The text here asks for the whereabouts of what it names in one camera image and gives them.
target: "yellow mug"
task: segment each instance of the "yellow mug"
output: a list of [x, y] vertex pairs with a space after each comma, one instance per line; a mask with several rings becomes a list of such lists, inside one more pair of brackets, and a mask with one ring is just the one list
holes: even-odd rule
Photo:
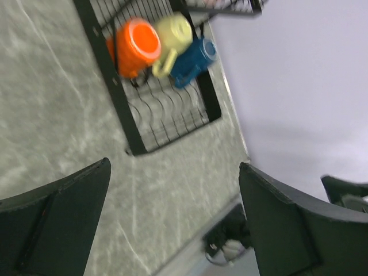
[[161, 42], [161, 55], [152, 65], [152, 74], [162, 78], [170, 74], [177, 57], [193, 42], [193, 34], [188, 20], [181, 13], [161, 19], [155, 29]]

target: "kitchen counter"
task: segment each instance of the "kitchen counter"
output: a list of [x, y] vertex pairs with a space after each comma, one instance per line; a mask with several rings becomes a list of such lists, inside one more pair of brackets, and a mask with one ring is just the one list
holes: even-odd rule
[[222, 118], [134, 158], [71, 1], [2, 1], [0, 38], [0, 198], [112, 163], [85, 275], [154, 273], [239, 192], [248, 157], [220, 62]]

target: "white wall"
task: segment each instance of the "white wall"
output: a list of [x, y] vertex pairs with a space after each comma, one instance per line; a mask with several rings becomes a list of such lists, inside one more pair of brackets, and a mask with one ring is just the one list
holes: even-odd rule
[[270, 0], [212, 27], [254, 165], [325, 200], [323, 174], [368, 182], [367, 0]]

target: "cable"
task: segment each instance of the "cable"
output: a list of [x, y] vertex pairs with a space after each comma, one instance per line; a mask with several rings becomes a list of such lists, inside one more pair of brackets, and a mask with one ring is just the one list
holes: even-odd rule
[[208, 262], [210, 262], [211, 264], [215, 265], [215, 266], [222, 266], [222, 267], [225, 267], [225, 266], [230, 266], [232, 265], [236, 260], [239, 260], [241, 257], [243, 257], [246, 253], [248, 252], [247, 249], [244, 249], [242, 252], [240, 252], [239, 254], [237, 254], [234, 258], [230, 259], [230, 260], [227, 260], [226, 262], [223, 262], [223, 263], [220, 263], [220, 262], [216, 262], [214, 261], [211, 256], [206, 253], [205, 256], [206, 256], [206, 259], [208, 260]]

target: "dish rack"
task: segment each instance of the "dish rack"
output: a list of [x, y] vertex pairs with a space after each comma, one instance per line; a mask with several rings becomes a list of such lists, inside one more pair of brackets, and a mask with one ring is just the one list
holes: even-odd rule
[[[120, 78], [106, 46], [109, 37], [116, 43], [116, 30], [131, 17], [141, 17], [153, 24], [173, 12], [181, 12], [187, 18], [196, 36], [196, 26], [186, 2], [74, 0], [74, 5], [125, 132], [128, 154], [154, 152], [221, 117], [208, 72], [200, 74], [184, 89], [174, 87], [169, 77], [151, 77], [146, 84], [136, 87], [130, 80]], [[201, 31], [203, 24], [204, 21], [197, 26]]]

